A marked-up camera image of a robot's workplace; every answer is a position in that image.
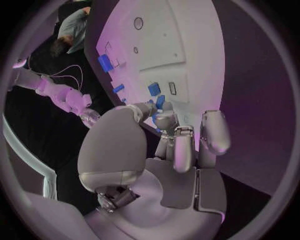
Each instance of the man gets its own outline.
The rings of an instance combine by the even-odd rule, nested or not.
[[[87,16],[90,14],[89,6],[79,9],[63,20],[57,40],[50,47],[53,58],[61,54],[71,54],[84,48]]]

